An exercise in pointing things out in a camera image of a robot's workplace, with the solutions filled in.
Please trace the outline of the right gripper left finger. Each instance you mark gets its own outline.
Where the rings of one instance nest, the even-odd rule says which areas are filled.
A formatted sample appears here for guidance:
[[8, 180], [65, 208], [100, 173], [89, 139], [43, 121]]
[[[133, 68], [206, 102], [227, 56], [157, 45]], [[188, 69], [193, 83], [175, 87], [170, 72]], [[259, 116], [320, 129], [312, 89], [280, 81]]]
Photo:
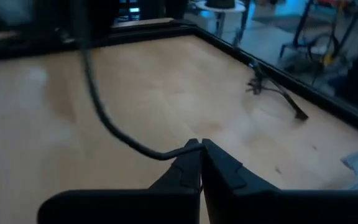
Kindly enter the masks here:
[[178, 156], [146, 189], [67, 190], [41, 204], [37, 224], [199, 224], [201, 152]]

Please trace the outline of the black safety glasses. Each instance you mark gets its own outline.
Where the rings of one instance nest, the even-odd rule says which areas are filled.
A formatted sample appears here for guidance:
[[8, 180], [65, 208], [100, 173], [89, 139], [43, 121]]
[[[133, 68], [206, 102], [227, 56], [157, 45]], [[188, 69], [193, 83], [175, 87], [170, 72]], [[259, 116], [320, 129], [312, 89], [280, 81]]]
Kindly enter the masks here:
[[306, 121], [309, 116], [295, 103], [292, 97], [286, 92], [284, 87], [278, 84], [273, 78], [267, 75], [260, 66], [260, 63], [253, 61], [249, 67], [254, 71], [254, 77], [250, 79], [247, 85], [250, 87], [246, 92], [252, 92], [253, 95], [259, 95], [263, 90], [273, 91], [283, 96], [287, 103], [295, 111], [295, 119]]

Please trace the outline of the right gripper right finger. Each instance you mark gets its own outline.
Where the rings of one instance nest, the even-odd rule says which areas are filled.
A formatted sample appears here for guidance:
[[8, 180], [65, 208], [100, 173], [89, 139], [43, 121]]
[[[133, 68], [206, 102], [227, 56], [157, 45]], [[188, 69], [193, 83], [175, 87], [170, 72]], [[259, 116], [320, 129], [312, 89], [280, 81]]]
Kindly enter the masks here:
[[211, 224], [358, 224], [358, 190], [283, 190], [203, 139], [201, 180]]

